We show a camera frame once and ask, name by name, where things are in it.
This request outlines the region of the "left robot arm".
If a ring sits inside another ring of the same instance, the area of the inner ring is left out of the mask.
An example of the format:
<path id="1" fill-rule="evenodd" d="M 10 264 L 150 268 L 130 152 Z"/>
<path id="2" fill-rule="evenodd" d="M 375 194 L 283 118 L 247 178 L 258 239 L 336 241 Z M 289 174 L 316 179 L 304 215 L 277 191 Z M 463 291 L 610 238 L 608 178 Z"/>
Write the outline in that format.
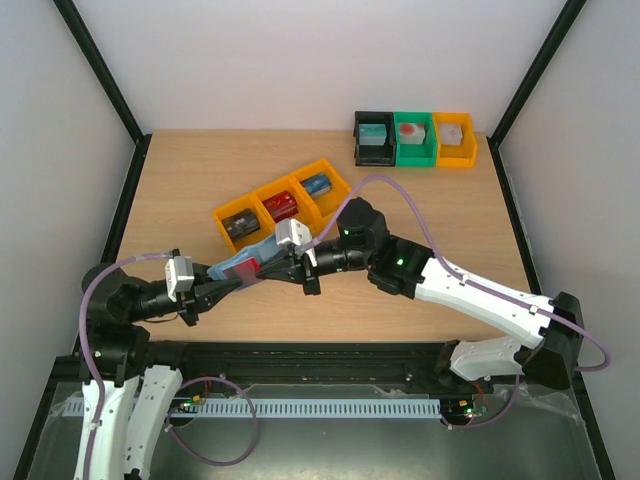
<path id="1" fill-rule="evenodd" d="M 162 255 L 165 277 L 126 274 L 127 260 L 102 263 L 82 280 L 79 314 L 83 426 L 77 479 L 147 479 L 161 429 L 183 382 L 186 346 L 150 345 L 142 322 L 177 314 L 189 326 L 241 285 L 213 280 L 180 254 Z"/>

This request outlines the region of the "blue card holder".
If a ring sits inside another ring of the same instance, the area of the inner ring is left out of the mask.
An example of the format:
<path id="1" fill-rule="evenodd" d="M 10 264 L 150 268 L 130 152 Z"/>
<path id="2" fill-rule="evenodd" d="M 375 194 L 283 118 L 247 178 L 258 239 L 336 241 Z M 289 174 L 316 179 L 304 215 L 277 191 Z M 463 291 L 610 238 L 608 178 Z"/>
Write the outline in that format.
<path id="1" fill-rule="evenodd" d="M 257 272 L 280 251 L 276 236 L 271 234 L 264 240 L 242 248 L 229 259 L 209 267 L 207 275 L 214 281 L 240 280 L 238 290 L 246 289 L 261 282 L 256 277 Z"/>

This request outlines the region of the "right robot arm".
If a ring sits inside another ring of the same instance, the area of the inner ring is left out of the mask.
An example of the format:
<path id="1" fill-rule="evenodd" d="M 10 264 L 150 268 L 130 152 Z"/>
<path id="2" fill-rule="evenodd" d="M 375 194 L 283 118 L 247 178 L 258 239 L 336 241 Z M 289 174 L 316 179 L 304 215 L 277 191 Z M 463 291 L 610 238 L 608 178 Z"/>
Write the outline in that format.
<path id="1" fill-rule="evenodd" d="M 506 375 L 523 375 L 556 390 L 570 387 L 583 339 L 575 296 L 521 292 L 443 265 L 432 249 L 391 234 L 384 215 L 362 198 L 346 204 L 337 227 L 337 238 L 299 253 L 305 240 L 301 228 L 281 223 L 276 237 L 288 244 L 260 268 L 258 278 L 297 284 L 305 294 L 318 295 L 321 277 L 365 271 L 387 294 L 444 305 L 502 331 L 496 339 L 445 344 L 436 379 L 447 391 Z"/>

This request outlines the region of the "blue credit card stack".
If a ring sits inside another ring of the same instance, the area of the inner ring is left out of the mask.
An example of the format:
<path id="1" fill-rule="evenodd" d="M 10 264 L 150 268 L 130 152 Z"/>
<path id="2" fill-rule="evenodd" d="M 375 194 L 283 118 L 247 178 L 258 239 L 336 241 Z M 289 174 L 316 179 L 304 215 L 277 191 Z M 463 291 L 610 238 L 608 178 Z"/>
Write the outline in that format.
<path id="1" fill-rule="evenodd" d="M 301 186 L 311 198 L 318 198 L 332 189 L 329 177 L 323 172 L 302 180 Z"/>

